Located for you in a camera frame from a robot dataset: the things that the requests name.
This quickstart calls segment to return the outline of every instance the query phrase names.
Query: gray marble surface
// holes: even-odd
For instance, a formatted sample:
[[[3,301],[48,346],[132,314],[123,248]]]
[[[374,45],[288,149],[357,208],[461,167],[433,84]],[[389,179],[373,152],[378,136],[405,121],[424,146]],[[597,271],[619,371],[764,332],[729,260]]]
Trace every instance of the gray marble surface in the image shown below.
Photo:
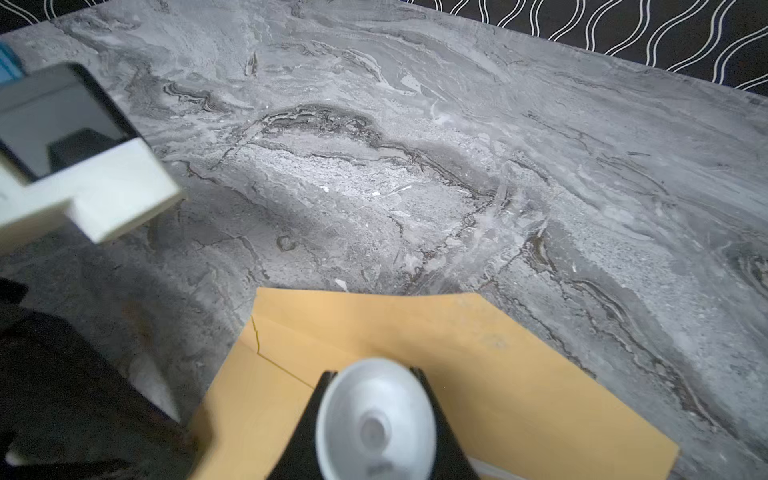
[[[768,477],[765,98],[393,0],[114,0],[0,40],[86,65],[188,191],[0,259],[176,417],[257,286],[477,291],[678,442],[673,477]]]

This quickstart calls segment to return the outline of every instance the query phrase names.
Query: wavy white line pattern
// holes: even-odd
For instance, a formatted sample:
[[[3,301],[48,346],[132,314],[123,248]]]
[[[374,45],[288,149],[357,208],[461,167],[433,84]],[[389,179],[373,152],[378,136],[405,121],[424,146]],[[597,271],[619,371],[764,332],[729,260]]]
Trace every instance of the wavy white line pattern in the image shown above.
[[[695,14],[697,14],[702,8],[704,8],[707,3],[709,3],[710,0],[696,0],[685,12],[680,13],[679,15],[675,15],[673,18],[670,18],[659,28],[656,29],[656,31],[651,34],[650,38],[648,39],[648,43],[645,46],[645,64],[650,65],[651,67],[656,66],[656,60],[658,58],[657,56],[657,48],[659,46],[659,41],[661,41],[661,38],[666,35],[668,31],[670,31],[675,26],[685,22],[687,19],[693,17]]]
[[[2,0],[0,0],[0,7],[3,7],[4,9],[8,10],[9,12],[16,14],[18,17],[23,18],[30,25],[34,25],[35,24],[35,22],[33,22],[29,18],[25,17],[23,14],[17,12],[16,10],[11,10],[9,7],[6,7],[5,3],[3,3]]]
[[[525,0],[518,0],[518,2],[515,3],[515,7],[504,18],[499,20],[496,26],[502,28],[506,27],[509,22],[515,20],[516,16],[520,15],[520,12],[523,11],[523,8],[525,8]]]
[[[458,13],[469,3],[469,0],[461,0],[456,5],[453,5],[453,8],[451,8],[451,15],[458,15]]]
[[[638,3],[640,4],[640,18],[637,20],[637,26],[634,28],[634,31],[623,42],[606,50],[606,55],[613,57],[645,35],[645,31],[648,30],[648,24],[650,23],[650,0],[640,0]]]
[[[531,4],[531,11],[528,13],[528,19],[531,21],[531,35],[535,37],[538,37],[540,32],[538,26],[538,11],[541,10],[542,3],[544,3],[544,0],[533,0],[533,3]]]
[[[760,40],[762,37],[766,35],[768,35],[768,25],[762,27],[758,31],[754,31],[749,35],[745,35],[742,38],[739,38],[734,43],[725,47],[725,50],[723,50],[720,53],[720,55],[717,56],[717,60],[715,60],[715,65],[712,73],[712,81],[722,85],[723,80],[725,79],[725,66],[730,60],[730,58],[733,56],[733,54],[739,51],[742,47],[747,46],[753,41]],[[722,62],[720,62],[720,59],[723,58],[723,55],[725,55],[725,52],[729,50],[730,50],[730,53],[728,54],[728,56],[726,56],[725,59]]]
[[[602,18],[603,15],[605,15],[605,12],[608,10],[611,10],[616,5],[622,3],[624,0],[608,0],[603,5],[600,5],[597,10],[595,10],[592,13],[592,16],[587,20],[587,27],[584,29],[584,36],[587,38],[587,50],[594,51],[595,47],[595,41],[594,41],[594,28],[598,26],[598,22],[600,21],[600,18]]]
[[[480,21],[488,23],[488,6],[485,4],[485,0],[478,0],[478,7],[480,7]]]
[[[758,78],[753,78],[752,80],[745,81],[742,84],[737,85],[735,88],[738,88],[739,90],[749,90],[752,87],[756,87],[757,85],[762,85],[768,81],[768,73],[760,75]]]
[[[576,25],[581,22],[581,18],[584,17],[584,10],[587,8],[587,0],[576,0],[576,9],[574,10],[574,14],[571,15],[571,19],[568,20],[568,23],[560,27],[559,30],[557,30],[552,35],[549,35],[549,39],[552,41],[557,41],[562,37],[563,35],[567,34],[574,28],[576,28]]]
[[[723,5],[725,5],[725,2],[728,2],[728,0],[723,0],[717,6],[717,8],[715,8],[715,12],[712,14],[712,18],[710,20],[710,36],[707,39],[707,43],[702,45],[699,51],[697,51],[690,57],[686,58],[685,60],[677,62],[675,65],[672,65],[667,70],[680,71],[683,68],[689,67],[694,63],[697,63],[699,60],[709,55],[710,52],[712,52],[712,50],[714,50],[714,48],[717,46],[717,43],[720,41],[720,37],[723,34],[723,18],[725,18],[726,13],[728,13],[728,9],[731,8],[734,3],[736,3],[736,0],[730,0],[730,3],[728,4],[728,6],[721,11],[721,9],[723,8]],[[714,35],[717,35],[717,36],[715,37],[714,43],[710,45],[710,42],[712,42],[712,37]]]
[[[10,12],[14,12],[19,17],[22,17],[24,20],[29,22],[31,19],[34,19],[35,22],[39,23],[40,20],[34,16],[32,13],[24,10],[22,7],[16,5],[15,3],[11,2],[11,0],[2,0],[3,3],[5,3],[5,9],[9,10]]]

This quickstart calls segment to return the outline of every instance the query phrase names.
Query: blue object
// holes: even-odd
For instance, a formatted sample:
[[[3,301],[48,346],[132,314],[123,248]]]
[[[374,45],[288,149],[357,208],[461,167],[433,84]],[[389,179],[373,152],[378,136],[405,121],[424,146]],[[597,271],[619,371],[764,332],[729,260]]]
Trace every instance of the blue object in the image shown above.
[[[13,50],[0,43],[0,84],[24,77],[21,63]]]

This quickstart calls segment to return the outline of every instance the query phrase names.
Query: manila envelope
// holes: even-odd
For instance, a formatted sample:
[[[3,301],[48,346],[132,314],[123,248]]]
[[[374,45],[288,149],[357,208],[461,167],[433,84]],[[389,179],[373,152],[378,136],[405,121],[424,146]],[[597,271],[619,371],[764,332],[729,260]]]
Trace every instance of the manila envelope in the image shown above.
[[[262,479],[325,370],[367,357],[424,370],[466,455],[527,480],[669,474],[664,434],[477,293],[259,288],[190,427],[191,478]]]

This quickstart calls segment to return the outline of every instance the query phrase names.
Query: black and white patterned cloth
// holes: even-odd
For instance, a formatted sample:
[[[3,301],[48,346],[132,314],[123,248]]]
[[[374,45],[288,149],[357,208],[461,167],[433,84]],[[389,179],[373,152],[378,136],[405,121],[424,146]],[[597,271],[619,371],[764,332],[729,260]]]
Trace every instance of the black and white patterned cloth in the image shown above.
[[[0,0],[0,33],[105,0]],[[405,0],[768,95],[768,0]]]

